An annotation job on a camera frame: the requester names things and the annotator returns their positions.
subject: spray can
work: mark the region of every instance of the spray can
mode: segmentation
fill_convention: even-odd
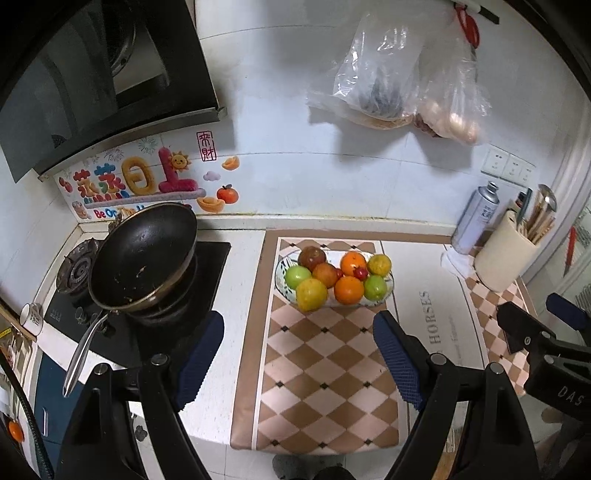
[[[491,181],[486,187],[478,187],[470,198],[466,210],[452,236],[452,247],[460,254],[470,253],[499,206],[499,189]]]

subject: purple cloud sticker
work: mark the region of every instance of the purple cloud sticker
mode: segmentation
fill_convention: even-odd
[[[205,181],[216,181],[221,179],[222,176],[219,173],[215,173],[214,171],[208,171],[204,176],[203,179]]]

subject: beige cylindrical container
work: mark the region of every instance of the beige cylindrical container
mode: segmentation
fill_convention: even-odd
[[[515,225],[515,212],[509,210],[474,260],[478,277],[495,292],[505,291],[538,249]]]

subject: white countertop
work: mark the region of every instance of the white countertop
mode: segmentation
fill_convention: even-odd
[[[91,237],[102,239],[105,236],[106,232],[86,233],[78,239],[77,244]],[[224,318],[224,338],[197,398],[186,405],[180,413],[184,427],[191,437],[230,444],[234,392],[242,356],[246,319],[264,238],[263,230],[199,232],[200,241],[229,242],[232,247],[213,302],[213,310],[219,312]],[[62,252],[56,260],[58,266],[61,258]],[[53,283],[43,301],[43,312],[47,310],[56,290],[55,278],[48,280]],[[37,345],[52,360],[67,370],[77,343],[45,323],[37,336]],[[107,362],[115,369],[122,368],[90,351],[80,375],[80,381],[85,383],[92,368],[101,362]],[[143,416],[140,403],[130,403],[129,408],[133,413]]]

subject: oval plate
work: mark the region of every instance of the oval plate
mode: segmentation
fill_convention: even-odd
[[[322,250],[326,254],[326,262],[331,265],[335,265],[335,266],[340,265],[340,259],[346,253],[344,251],[326,250],[324,248]],[[369,252],[361,252],[359,250],[356,250],[356,251],[358,251],[360,254],[362,254],[366,260],[369,260],[374,255]],[[294,303],[294,304],[297,304],[297,301],[295,298],[296,291],[293,290],[292,288],[289,288],[287,286],[287,284],[285,283],[285,272],[287,271],[288,268],[292,267],[293,265],[297,265],[297,258],[300,256],[300,252],[301,252],[301,250],[296,250],[295,252],[290,253],[287,257],[285,257],[283,260],[281,260],[277,264],[277,267],[275,268],[275,288],[285,297],[285,299],[287,301],[289,301],[290,303]],[[333,289],[331,288],[329,290],[329,298],[328,298],[328,300],[326,300],[326,303],[323,306],[324,307],[343,307],[343,306],[363,305],[365,307],[375,307],[376,305],[381,305],[392,294],[392,291],[394,289],[394,277],[392,276],[392,272],[388,273],[388,275],[386,275],[384,277],[384,280],[386,281],[386,286],[388,287],[388,291],[386,292],[386,295],[384,296],[384,298],[382,300],[370,301],[370,300],[366,299],[365,297],[363,297],[363,298],[361,298],[361,301],[359,303],[355,303],[353,305],[343,305],[342,303],[339,303],[336,300],[335,293],[333,292]]]

